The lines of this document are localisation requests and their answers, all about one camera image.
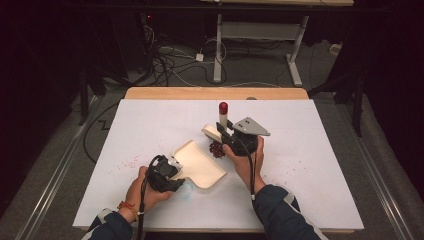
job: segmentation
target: person's left hand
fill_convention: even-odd
[[[141,203],[141,185],[143,180],[146,177],[147,167],[141,166],[138,171],[138,177],[132,182],[131,186],[128,188],[127,196],[125,202],[129,204],[134,204],[134,210],[139,212],[140,203]],[[157,203],[167,200],[171,197],[172,192],[157,192],[150,187],[150,184],[147,183],[146,191],[144,196],[144,212],[148,212],[152,209]],[[135,220],[134,213],[131,212],[128,208],[121,208],[118,211],[129,223],[132,223]]]

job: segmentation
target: sleeve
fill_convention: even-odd
[[[82,240],[115,240],[132,238],[132,227],[121,214],[104,209],[94,219]]]
[[[256,194],[254,207],[268,239],[327,239],[300,213],[296,198],[284,188],[266,185]]]

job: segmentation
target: cream plastic object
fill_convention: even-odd
[[[218,142],[222,143],[222,140],[221,140],[221,133],[220,133],[220,132],[218,132],[218,130],[216,130],[216,128],[215,128],[215,127],[213,127],[213,126],[211,126],[211,125],[209,125],[209,124],[206,124],[206,125],[202,128],[202,132],[203,132],[204,134],[206,134],[206,136],[208,136],[208,137],[212,138],[213,140],[216,140],[216,141],[218,141]]]
[[[183,165],[172,179],[190,178],[199,188],[210,188],[227,174],[193,140],[176,149],[172,156]]]

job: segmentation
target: wristband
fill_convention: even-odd
[[[118,209],[121,208],[128,208],[131,210],[131,212],[134,214],[135,221],[138,222],[138,214],[137,211],[134,209],[135,204],[129,204],[127,202],[121,201],[121,203],[118,205]]]

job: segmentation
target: white paper sheet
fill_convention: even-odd
[[[218,121],[220,102],[122,100],[73,226],[87,227],[102,209],[116,209],[139,166],[154,156],[170,157],[190,139],[209,152],[201,129]],[[271,132],[264,137],[267,183],[294,192],[302,213],[321,229],[364,228],[312,100],[226,102],[232,122],[249,116]],[[146,230],[263,229],[230,160],[214,160],[227,174],[207,190],[187,180],[146,214]]]

